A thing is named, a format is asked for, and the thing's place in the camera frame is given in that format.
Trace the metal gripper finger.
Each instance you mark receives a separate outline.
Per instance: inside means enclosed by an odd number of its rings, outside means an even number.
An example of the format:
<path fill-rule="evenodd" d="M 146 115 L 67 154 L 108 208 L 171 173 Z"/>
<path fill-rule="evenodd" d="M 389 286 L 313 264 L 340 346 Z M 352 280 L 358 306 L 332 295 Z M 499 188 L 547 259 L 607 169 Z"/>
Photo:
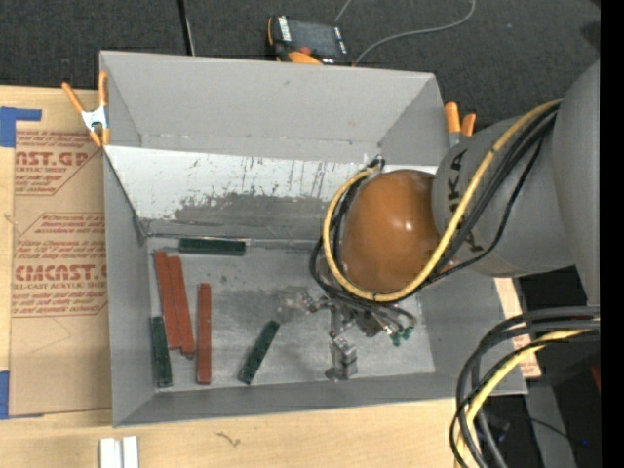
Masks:
<path fill-rule="evenodd" d="M 331 301 L 324 291 L 306 290 L 300 296 L 301 310 L 305 315 L 313 315 L 331 308 Z"/>
<path fill-rule="evenodd" d="M 327 379 L 333 382 L 350 380 L 358 372 L 357 347 L 337 336 L 331 340 L 330 350 L 332 366 L 325 372 Z"/>

